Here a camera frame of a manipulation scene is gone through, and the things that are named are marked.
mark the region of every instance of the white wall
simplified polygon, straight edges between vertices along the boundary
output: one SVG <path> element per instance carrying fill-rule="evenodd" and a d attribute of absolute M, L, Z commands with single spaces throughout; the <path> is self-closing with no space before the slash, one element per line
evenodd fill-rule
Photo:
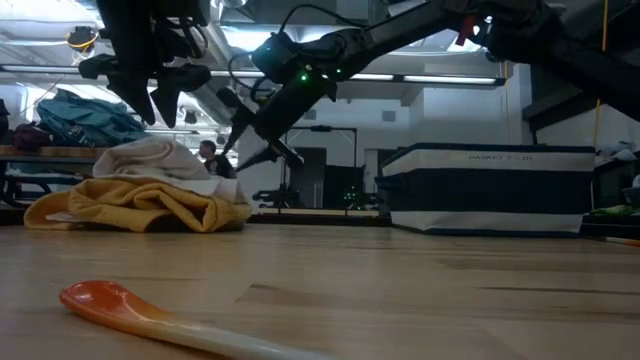
<path fill-rule="evenodd" d="M 425 88 L 412 105 L 409 142 L 507 144 L 503 101 L 502 89 Z"/>
<path fill-rule="evenodd" d="M 365 149 L 396 149 L 407 144 L 409 109 L 402 107 L 399 100 L 353 100 L 349 104 L 346 101 L 332 103 L 323 99 L 314 109 L 317 111 L 316 120 L 300 120 L 295 126 L 357 128 L 357 166 L 365 163 Z M 383 110 L 396 111 L 396 121 L 383 122 Z M 350 131 L 343 131 L 341 134 L 337 131 L 315 133 L 309 130 L 291 130 L 289 139 L 292 139 L 289 142 L 292 147 L 326 148 L 327 165 L 353 165 L 353 133 Z M 247 130 L 238 141 L 239 162 L 244 162 L 263 146 L 264 142 L 253 131 Z M 281 174 L 282 166 L 278 162 L 254 166 L 240 172 L 238 177 L 244 192 L 252 196 L 259 190 L 277 189 Z"/>
<path fill-rule="evenodd" d="M 522 108 L 531 103 L 527 65 L 504 87 L 425 88 L 411 105 L 409 143 L 530 144 Z"/>
<path fill-rule="evenodd" d="M 522 122 L 522 107 L 530 103 L 528 66 L 517 65 L 508 86 L 496 89 L 425 88 L 410 107 L 401 107 L 398 100 L 354 100 L 352 103 L 320 101 L 314 109 L 317 119 L 300 120 L 296 126 L 329 125 L 358 128 L 357 166 L 366 161 L 366 149 L 396 149 L 418 142 L 467 144 L 527 144 L 528 127 Z M 383 110 L 397 111 L 396 122 L 381 120 Z M 353 165 L 353 145 L 339 132 L 312 133 L 296 130 L 289 133 L 293 147 L 327 149 L 327 164 Z M 349 139 L 352 133 L 344 132 Z M 242 163 L 264 146 L 253 132 L 238 144 Z M 277 189 L 282 168 L 278 164 L 262 164 L 244 170 L 239 178 L 249 196 L 258 190 Z M 367 190 L 375 176 L 365 175 Z"/>
<path fill-rule="evenodd" d="M 539 130 L 538 142 L 549 145 L 593 146 L 595 121 L 596 111 L 593 109 Z M 640 123 L 604 105 L 600 108 L 596 146 L 606 147 L 618 141 L 640 144 Z"/>

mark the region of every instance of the yellow towel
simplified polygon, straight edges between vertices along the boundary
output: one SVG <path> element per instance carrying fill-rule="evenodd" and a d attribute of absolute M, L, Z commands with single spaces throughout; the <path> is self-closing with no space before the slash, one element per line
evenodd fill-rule
<path fill-rule="evenodd" d="M 47 219 L 58 213 L 135 232 L 148 231 L 158 223 L 180 223 L 196 232 L 212 232 L 241 227 L 251 215 L 251 207 L 196 195 L 151 179 L 89 179 L 70 191 L 38 199 L 25 213 L 24 224 L 43 230 L 86 228 L 83 223 Z"/>

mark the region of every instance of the black cable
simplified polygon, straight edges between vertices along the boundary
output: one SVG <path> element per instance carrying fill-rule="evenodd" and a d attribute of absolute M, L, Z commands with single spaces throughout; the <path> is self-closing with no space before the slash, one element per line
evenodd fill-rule
<path fill-rule="evenodd" d="M 242 86 L 243 88 L 249 89 L 253 91 L 253 86 L 251 85 L 247 85 L 244 82 L 242 82 L 242 80 L 238 79 L 237 76 L 235 76 L 233 74 L 233 62 L 236 61 L 237 59 L 243 57 L 243 56 L 249 56 L 251 55 L 250 52 L 243 52 L 243 53 L 239 53 L 239 54 L 235 54 L 231 57 L 231 59 L 229 59 L 229 62 L 227 63 L 227 71 L 229 72 L 229 77 L 231 77 L 231 79 L 238 85 Z M 255 91 L 262 91 L 262 92 L 269 92 L 271 90 L 268 89 L 257 89 Z"/>
<path fill-rule="evenodd" d="M 325 14 L 327 14 L 329 16 L 332 16 L 332 17 L 342 21 L 343 23 L 345 23 L 347 25 L 355 26 L 355 27 L 358 27 L 358 28 L 364 28 L 365 27 L 362 24 L 358 24 L 357 22 L 351 21 L 351 20 L 349 20 L 349 19 L 347 19 L 345 17 L 342 17 L 342 16 L 336 14 L 335 12 L 327 10 L 327 9 L 325 9 L 323 7 L 320 7 L 320 6 L 317 6 L 317 5 L 312 5 L 312 4 L 301 4 L 301 5 L 298 5 L 298 6 L 294 7 L 293 9 L 291 9 L 291 11 L 289 11 L 289 13 L 287 14 L 287 17 L 284 18 L 284 21 L 280 25 L 279 32 L 280 33 L 284 32 L 284 29 L 287 26 L 287 23 L 289 22 L 289 19 L 291 19 L 291 16 L 293 16 L 293 14 L 296 11 L 298 11 L 300 9 L 304 9 L 304 8 L 314 9 L 314 10 L 320 11 L 322 13 L 325 13 Z"/>
<path fill-rule="evenodd" d="M 191 29 L 190 29 L 192 26 L 194 26 L 193 22 L 183 17 L 181 17 L 179 21 L 180 21 L 180 28 L 182 29 L 184 36 L 187 38 L 187 42 L 189 43 L 189 47 L 191 48 L 193 57 L 196 59 L 202 59 L 204 57 L 204 53 L 198 47 L 198 43 L 196 43 L 196 39 L 193 37 L 193 34 L 191 33 Z"/>
<path fill-rule="evenodd" d="M 202 40 L 204 41 L 204 52 L 207 52 L 207 49 L 209 49 L 209 39 L 207 39 L 207 37 L 204 35 L 204 31 L 200 26 L 196 25 L 193 28 L 196 29 L 200 36 L 202 36 Z"/>
<path fill-rule="evenodd" d="M 258 91 L 260 91 L 260 90 L 270 91 L 270 90 L 266 90 L 266 89 L 260 89 L 260 85 L 262 85 L 262 83 L 265 80 L 267 80 L 267 77 L 263 76 L 260 79 L 256 80 L 256 82 L 251 87 L 251 92 L 249 93 L 249 98 L 251 99 L 251 101 L 253 101 L 256 104 L 258 103 L 258 98 L 257 98 Z"/>
<path fill-rule="evenodd" d="M 298 55 L 301 55 L 304 58 L 307 58 L 307 61 L 330 62 L 330 61 L 336 60 L 338 57 L 340 57 L 343 54 L 347 46 L 347 40 L 342 35 L 336 35 L 334 37 L 333 48 L 329 48 L 329 49 L 314 49 L 314 48 L 309 48 L 308 46 L 305 47 L 304 44 L 296 44 L 296 45 L 297 45 L 296 52 L 298 53 Z"/>
<path fill-rule="evenodd" d="M 162 24 L 166 27 L 168 27 L 169 29 L 174 29 L 174 30 L 180 30 L 182 29 L 180 24 L 176 24 L 173 21 L 167 19 L 167 18 L 159 18 L 158 20 L 156 20 L 159 24 Z"/>

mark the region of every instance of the ceiling light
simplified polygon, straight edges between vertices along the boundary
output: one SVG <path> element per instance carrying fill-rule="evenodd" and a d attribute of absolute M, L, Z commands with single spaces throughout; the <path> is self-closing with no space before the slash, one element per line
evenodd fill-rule
<path fill-rule="evenodd" d="M 219 131 L 212 130 L 198 130 L 199 135 L 220 135 Z"/>
<path fill-rule="evenodd" d="M 73 66 L 40 66 L 40 65 L 0 65 L 5 72 L 24 72 L 38 74 L 68 74 L 77 75 L 80 72 Z"/>
<path fill-rule="evenodd" d="M 352 80 L 378 80 L 378 81 L 391 81 L 393 75 L 384 74 L 355 74 L 351 77 Z"/>
<path fill-rule="evenodd" d="M 493 78 L 473 78 L 456 76 L 414 76 L 406 75 L 404 81 L 439 84 L 469 84 L 469 85 L 494 85 L 496 79 Z"/>
<path fill-rule="evenodd" d="M 327 28 L 327 29 L 318 29 L 318 30 L 305 30 L 302 32 L 300 36 L 300 43 L 307 43 L 319 40 L 321 37 L 327 35 L 330 32 L 336 31 L 340 28 Z"/>
<path fill-rule="evenodd" d="M 453 43 L 451 45 L 449 45 L 449 47 L 447 48 L 448 52 L 474 52 L 482 48 L 481 45 L 478 45 L 469 39 L 465 39 L 464 44 L 462 46 L 456 44 L 456 41 L 458 41 L 457 38 L 453 40 Z"/>
<path fill-rule="evenodd" d="M 170 134 L 170 135 L 200 135 L 195 130 L 162 130 L 162 129 L 147 129 L 144 132 L 149 134 Z"/>
<path fill-rule="evenodd" d="M 239 78 L 261 78 L 264 74 L 260 71 L 233 71 L 233 75 Z M 211 72 L 214 77 L 229 77 L 228 71 L 214 70 Z"/>
<path fill-rule="evenodd" d="M 241 31 L 229 27 L 223 28 L 222 31 L 229 45 L 246 51 L 257 49 L 271 37 L 268 31 Z"/>
<path fill-rule="evenodd" d="M 3 20 L 86 22 L 91 20 L 74 1 L 1 0 Z"/>

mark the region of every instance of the black equipment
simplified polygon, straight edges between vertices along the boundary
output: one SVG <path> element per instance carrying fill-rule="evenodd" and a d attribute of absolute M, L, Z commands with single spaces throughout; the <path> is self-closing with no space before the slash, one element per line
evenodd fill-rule
<path fill-rule="evenodd" d="M 9 110 L 4 105 L 4 100 L 0 99 L 0 144 L 4 144 L 4 136 L 9 131 Z"/>
<path fill-rule="evenodd" d="M 100 37 L 111 40 L 115 56 L 100 54 L 82 61 L 82 77 L 97 79 L 106 75 L 109 90 L 116 93 L 149 123 L 155 123 L 153 107 L 147 92 L 149 79 L 158 88 L 151 98 L 170 128 L 175 126 L 178 96 L 193 91 L 211 79 L 206 66 L 186 64 L 166 67 L 175 57 L 204 56 L 191 29 L 195 29 L 208 45 L 199 26 L 209 23 L 209 0 L 97 0 L 105 24 Z M 174 23 L 168 18 L 177 18 Z M 174 30 L 180 29 L 185 37 Z"/>
<path fill-rule="evenodd" d="M 270 205 L 260 204 L 261 208 L 292 208 L 297 207 L 300 203 L 300 193 L 294 190 L 287 190 L 282 186 L 279 190 L 260 190 L 253 194 L 252 198 L 254 201 L 271 203 Z"/>
<path fill-rule="evenodd" d="M 347 206 L 348 210 L 380 210 L 379 206 L 384 205 L 384 199 L 375 193 L 356 192 Z"/>
<path fill-rule="evenodd" d="M 126 6 L 129 12 L 118 13 L 121 17 L 114 18 L 114 8 L 119 6 L 119 10 L 123 10 L 124 3 L 129 4 Z M 148 25 L 150 13 L 155 19 L 163 13 L 151 11 L 160 5 L 152 9 L 138 3 L 98 1 L 108 30 L 127 29 L 110 34 L 117 60 L 123 64 L 128 60 L 127 69 L 133 72 L 157 72 L 161 69 L 158 47 L 153 46 L 152 41 L 141 45 L 140 39 L 162 38 L 154 37 Z M 197 7 L 193 4 L 196 3 L 199 2 L 175 2 L 174 7 L 184 9 L 183 16 L 193 15 L 187 9 L 195 10 Z M 283 156 L 289 166 L 302 165 L 302 159 L 279 139 L 305 112 L 324 96 L 335 101 L 337 83 L 348 80 L 374 59 L 445 29 L 459 32 L 459 42 L 469 39 L 486 47 L 492 58 L 539 65 L 640 121 L 640 87 L 637 86 L 640 69 L 571 38 L 556 11 L 542 0 L 431 0 L 368 27 L 356 27 L 358 24 L 334 14 L 353 27 L 326 34 L 313 42 L 296 43 L 283 30 L 293 11 L 302 7 L 318 9 L 313 5 L 294 8 L 280 31 L 272 34 L 251 57 L 265 77 L 282 84 L 282 89 L 255 113 L 240 105 L 233 92 L 218 93 L 221 99 L 226 98 L 223 102 L 232 104 L 231 107 L 237 110 L 233 118 L 234 132 L 227 143 L 229 148 L 249 125 L 268 142 L 265 150 L 242 164 L 241 169 L 267 160 L 275 161 L 278 156 Z M 474 34 L 474 26 L 480 29 L 477 34 Z M 132 28 L 139 32 L 130 33 Z M 132 49 L 132 44 L 140 48 Z M 146 59 L 148 66 L 143 66 L 140 59 Z M 130 95 L 126 90 L 117 93 L 128 101 L 122 96 Z"/>

